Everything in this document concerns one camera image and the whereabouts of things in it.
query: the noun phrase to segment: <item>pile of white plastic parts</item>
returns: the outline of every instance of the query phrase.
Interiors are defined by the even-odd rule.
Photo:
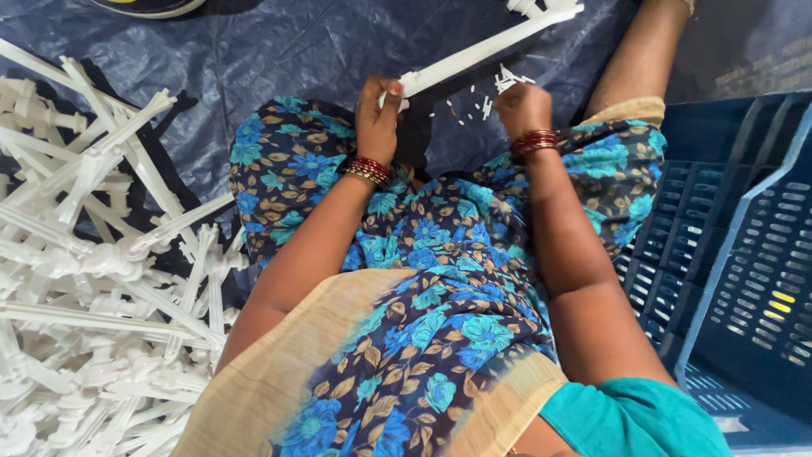
[[[234,199],[185,211],[166,187],[135,132],[172,107],[168,90],[137,110],[94,89],[74,59],[62,57],[62,72],[5,41],[0,54],[97,115],[59,113],[34,82],[0,77],[0,150],[23,182],[6,195],[0,175],[0,456],[168,455],[237,315],[223,312],[221,284],[248,266],[241,233],[224,247],[216,225],[190,225]],[[166,213],[147,233],[122,219],[133,182],[123,160]],[[103,243],[74,234],[82,208]],[[188,278],[152,268],[179,235]]]

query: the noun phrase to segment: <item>fingernail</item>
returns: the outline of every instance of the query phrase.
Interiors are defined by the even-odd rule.
[[[398,97],[401,92],[403,92],[403,86],[398,81],[392,81],[389,83],[389,93]]]

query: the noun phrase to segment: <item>blue plastic crate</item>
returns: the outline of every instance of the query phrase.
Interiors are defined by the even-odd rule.
[[[740,430],[733,449],[812,450],[810,102],[669,106],[653,213],[615,260],[663,363]]]

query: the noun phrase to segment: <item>woman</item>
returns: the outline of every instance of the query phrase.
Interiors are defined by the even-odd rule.
[[[688,17],[644,0],[591,119],[556,141],[549,94],[515,85],[495,108],[519,157],[424,185],[391,164],[394,80],[369,78],[356,130],[296,98],[250,116],[231,177],[264,272],[175,453],[729,455],[610,261],[651,209]]]

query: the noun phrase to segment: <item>black shoe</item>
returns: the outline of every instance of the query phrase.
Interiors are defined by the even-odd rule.
[[[144,19],[166,19],[185,15],[205,0],[92,0],[99,6]]]

